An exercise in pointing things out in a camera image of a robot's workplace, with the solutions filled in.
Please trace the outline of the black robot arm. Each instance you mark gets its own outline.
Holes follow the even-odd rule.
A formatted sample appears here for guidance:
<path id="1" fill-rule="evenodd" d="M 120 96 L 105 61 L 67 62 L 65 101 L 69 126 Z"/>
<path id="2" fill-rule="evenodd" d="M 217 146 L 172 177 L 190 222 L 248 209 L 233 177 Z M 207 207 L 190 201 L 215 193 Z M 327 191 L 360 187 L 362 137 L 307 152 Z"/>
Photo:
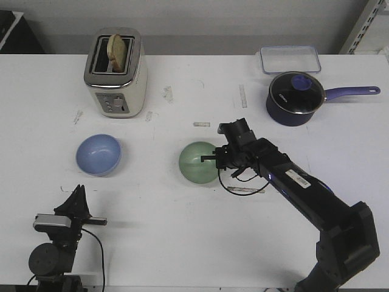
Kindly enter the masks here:
<path id="1" fill-rule="evenodd" d="M 30 254 L 29 269 L 38 281 L 37 291 L 87 291 L 81 277 L 71 275 L 84 225 L 107 225 L 106 218 L 93 217 L 83 185 L 78 185 L 53 214 L 37 214 L 33 228 L 46 233 L 50 242 Z"/>
<path id="2" fill-rule="evenodd" d="M 320 232 L 317 263 L 295 291 L 337 291 L 380 255 L 371 209 L 364 202 L 349 206 L 319 179 L 294 164 L 265 138 L 256 138 L 244 118 L 222 123 L 218 133 L 227 144 L 201 161 L 215 160 L 218 170 L 234 177 L 250 168 L 267 180 Z"/>

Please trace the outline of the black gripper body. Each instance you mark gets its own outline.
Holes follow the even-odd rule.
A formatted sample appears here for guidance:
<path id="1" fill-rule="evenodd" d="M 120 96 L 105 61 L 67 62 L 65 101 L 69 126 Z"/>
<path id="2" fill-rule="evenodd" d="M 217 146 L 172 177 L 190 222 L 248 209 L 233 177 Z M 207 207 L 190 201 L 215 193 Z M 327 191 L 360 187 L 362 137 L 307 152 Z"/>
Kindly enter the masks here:
<path id="1" fill-rule="evenodd" d="M 58 233 L 79 233 L 84 225 L 106 226 L 107 218 L 93 217 L 88 207 L 57 207 L 54 209 Z"/>
<path id="2" fill-rule="evenodd" d="M 235 122 L 220 123 L 218 134 L 223 134 L 227 139 L 227 145 L 215 148 L 217 169 L 248 168 L 252 155 L 246 147 L 257 140 L 254 132 L 249 128 L 246 119 L 238 119 Z"/>

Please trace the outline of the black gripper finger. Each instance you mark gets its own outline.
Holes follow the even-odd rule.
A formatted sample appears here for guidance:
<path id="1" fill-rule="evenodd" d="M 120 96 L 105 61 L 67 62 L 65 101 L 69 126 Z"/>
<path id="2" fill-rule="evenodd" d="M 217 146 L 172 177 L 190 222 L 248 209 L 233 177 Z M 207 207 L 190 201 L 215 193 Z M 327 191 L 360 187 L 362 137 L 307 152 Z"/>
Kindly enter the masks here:
<path id="1" fill-rule="evenodd" d="M 216 160 L 215 155 L 202 155 L 201 162 Z"/>
<path id="2" fill-rule="evenodd" d="M 78 185 L 71 193 L 69 198 L 60 206 L 62 213 L 75 213 L 78 209 L 78 196 L 81 190 L 81 185 Z"/>
<path id="3" fill-rule="evenodd" d="M 82 218 L 91 218 L 92 215 L 90 214 L 89 207 L 86 201 L 86 191 L 84 185 L 80 186 L 80 202 L 81 202 L 81 217 Z"/>

